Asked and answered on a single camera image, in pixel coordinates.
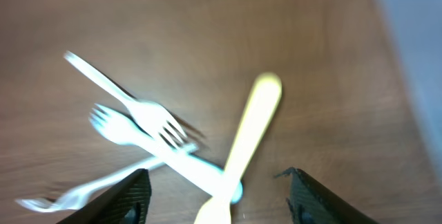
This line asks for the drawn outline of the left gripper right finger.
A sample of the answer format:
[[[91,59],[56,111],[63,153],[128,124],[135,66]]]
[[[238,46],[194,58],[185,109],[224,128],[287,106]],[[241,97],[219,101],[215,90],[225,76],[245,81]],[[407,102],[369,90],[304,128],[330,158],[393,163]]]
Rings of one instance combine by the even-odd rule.
[[[294,224],[378,224],[299,168],[278,176],[291,176],[286,201]]]

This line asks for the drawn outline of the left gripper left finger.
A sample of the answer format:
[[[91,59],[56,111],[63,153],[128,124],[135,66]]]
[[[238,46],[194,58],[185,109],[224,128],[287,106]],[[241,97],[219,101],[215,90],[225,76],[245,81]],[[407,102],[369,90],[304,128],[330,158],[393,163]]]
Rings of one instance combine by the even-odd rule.
[[[145,224],[152,189],[147,169],[137,169],[57,224]]]

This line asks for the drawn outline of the white fork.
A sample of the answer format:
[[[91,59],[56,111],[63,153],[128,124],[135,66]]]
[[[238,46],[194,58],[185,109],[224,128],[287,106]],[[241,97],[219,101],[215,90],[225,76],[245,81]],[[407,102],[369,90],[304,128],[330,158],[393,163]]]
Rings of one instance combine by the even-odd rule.
[[[162,166],[164,162],[152,156],[134,164],[131,164],[119,171],[104,176],[102,178],[78,185],[69,189],[57,200],[47,200],[45,198],[34,199],[16,199],[16,203],[20,206],[34,212],[52,213],[64,210],[79,210],[84,207],[89,198],[96,192],[103,188],[112,186],[125,177],[133,173],[137,169],[155,169]]]

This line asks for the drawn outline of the light blue plastic fork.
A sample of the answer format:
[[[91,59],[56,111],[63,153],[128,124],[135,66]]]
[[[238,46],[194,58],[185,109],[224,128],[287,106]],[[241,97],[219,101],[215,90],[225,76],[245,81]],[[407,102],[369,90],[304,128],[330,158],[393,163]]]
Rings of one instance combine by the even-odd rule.
[[[224,192],[221,168],[191,155],[183,148],[172,149],[161,138],[157,140],[150,137],[125,115],[98,104],[89,120],[106,139],[119,145],[143,148],[211,196]]]

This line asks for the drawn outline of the white fork handle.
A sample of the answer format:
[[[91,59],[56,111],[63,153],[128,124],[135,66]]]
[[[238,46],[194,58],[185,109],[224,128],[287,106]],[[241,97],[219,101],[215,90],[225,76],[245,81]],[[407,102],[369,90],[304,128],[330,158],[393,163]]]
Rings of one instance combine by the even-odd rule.
[[[175,147],[177,147],[177,144],[173,138],[179,141],[180,144],[184,144],[182,136],[187,138],[187,134],[178,124],[178,121],[161,104],[153,101],[138,100],[129,95],[93,65],[70,51],[65,52],[64,58],[87,78],[119,100],[128,109],[134,121],[147,134],[153,138],[163,136]]]

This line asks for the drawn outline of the yellow plastic fork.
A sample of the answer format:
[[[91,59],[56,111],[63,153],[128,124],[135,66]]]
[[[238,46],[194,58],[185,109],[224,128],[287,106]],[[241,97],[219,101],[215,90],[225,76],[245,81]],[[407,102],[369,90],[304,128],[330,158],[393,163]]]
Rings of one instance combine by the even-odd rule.
[[[276,112],[281,95],[282,82],[275,73],[257,76],[224,166],[221,192],[201,206],[195,224],[231,224],[232,196]]]

